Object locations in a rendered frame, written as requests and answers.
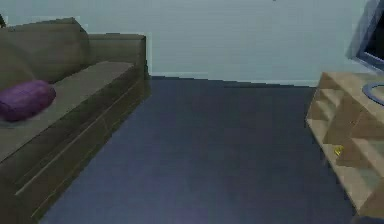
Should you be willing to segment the purple cushion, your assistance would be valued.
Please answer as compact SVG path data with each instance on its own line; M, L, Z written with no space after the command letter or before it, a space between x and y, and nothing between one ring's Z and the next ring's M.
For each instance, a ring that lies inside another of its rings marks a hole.
M55 98L54 87L45 81L17 84L0 91L0 117L9 122L29 119L49 107Z

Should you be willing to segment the black television set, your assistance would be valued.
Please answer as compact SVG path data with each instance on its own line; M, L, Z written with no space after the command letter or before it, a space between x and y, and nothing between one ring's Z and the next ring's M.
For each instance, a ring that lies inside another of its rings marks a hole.
M368 0L346 56L384 77L384 0Z

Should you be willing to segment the light wooden shelf unit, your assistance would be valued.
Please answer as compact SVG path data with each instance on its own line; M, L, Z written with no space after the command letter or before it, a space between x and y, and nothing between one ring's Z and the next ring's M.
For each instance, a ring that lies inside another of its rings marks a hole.
M322 73L306 122L357 215L384 219L384 106L363 93L367 84L378 84L372 93L384 100L382 76Z

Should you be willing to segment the brown sofa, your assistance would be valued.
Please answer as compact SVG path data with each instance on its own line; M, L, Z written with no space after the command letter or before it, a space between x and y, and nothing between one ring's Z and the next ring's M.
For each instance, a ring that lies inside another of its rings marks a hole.
M56 98L0 117L0 224L38 224L150 87L146 38L89 34L69 17L0 28L0 91L42 80Z

